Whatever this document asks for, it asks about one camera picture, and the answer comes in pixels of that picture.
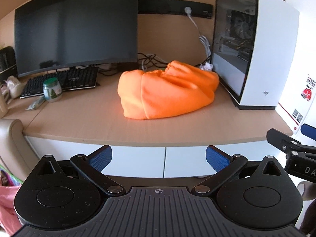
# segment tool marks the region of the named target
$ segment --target ribbed gray plate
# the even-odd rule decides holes
[[[88,222],[67,230],[23,227],[19,237],[303,237],[295,227],[274,231],[243,228],[227,220],[211,199],[186,188],[133,187],[122,197],[109,198]]]

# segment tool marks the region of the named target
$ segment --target black screen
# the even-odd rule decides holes
[[[19,76],[137,60],[137,0],[32,0],[15,10]]]

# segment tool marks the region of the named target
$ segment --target screw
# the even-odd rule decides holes
[[[109,193],[120,193],[123,191],[123,188],[121,186],[117,186],[117,185],[113,185],[113,186],[110,186],[107,191]]]
[[[210,191],[210,188],[206,185],[198,185],[194,189],[197,193],[207,193]]]

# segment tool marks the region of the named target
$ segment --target pink fabric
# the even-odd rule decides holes
[[[13,207],[19,188],[20,186],[0,186],[0,225],[10,236],[22,227]]]

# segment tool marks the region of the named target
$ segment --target orange cloth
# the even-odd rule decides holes
[[[124,72],[118,83],[118,94],[125,117],[159,119],[195,111],[212,103],[218,84],[215,72],[172,61],[165,71]]]

